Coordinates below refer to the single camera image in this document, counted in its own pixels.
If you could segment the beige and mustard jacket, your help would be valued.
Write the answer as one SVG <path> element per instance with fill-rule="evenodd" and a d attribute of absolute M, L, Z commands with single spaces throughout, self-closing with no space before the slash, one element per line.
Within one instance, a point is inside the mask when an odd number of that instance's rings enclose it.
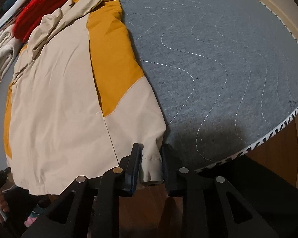
<path fill-rule="evenodd" d="M 58 195 L 143 146 L 139 180 L 162 181 L 166 124 L 119 0 L 68 0 L 43 16 L 14 66 L 4 145 L 15 184 Z"/>

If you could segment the cream folded blanket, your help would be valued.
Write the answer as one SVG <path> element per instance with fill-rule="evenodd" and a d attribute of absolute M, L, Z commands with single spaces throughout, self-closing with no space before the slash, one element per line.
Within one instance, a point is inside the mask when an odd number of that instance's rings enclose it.
<path fill-rule="evenodd" d="M 9 25 L 0 31 L 0 78 L 6 74 L 9 67 L 19 54 L 23 46 L 21 40 L 13 34 L 14 24 Z"/>

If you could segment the grey quilted mattress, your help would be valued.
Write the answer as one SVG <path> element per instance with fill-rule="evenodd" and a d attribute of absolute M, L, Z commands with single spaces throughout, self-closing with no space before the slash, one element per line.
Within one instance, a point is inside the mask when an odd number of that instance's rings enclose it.
<path fill-rule="evenodd" d="M 298 43 L 262 0 L 120 0 L 187 168 L 260 145 L 298 106 Z"/>

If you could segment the red folded blanket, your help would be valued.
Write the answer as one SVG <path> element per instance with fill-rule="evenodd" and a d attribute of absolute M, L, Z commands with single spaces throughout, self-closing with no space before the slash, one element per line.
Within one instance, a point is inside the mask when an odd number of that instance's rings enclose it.
<path fill-rule="evenodd" d="M 32 31 L 40 24 L 43 16 L 53 13 L 68 0 L 31 0 L 16 18 L 13 35 L 16 39 L 27 42 Z"/>

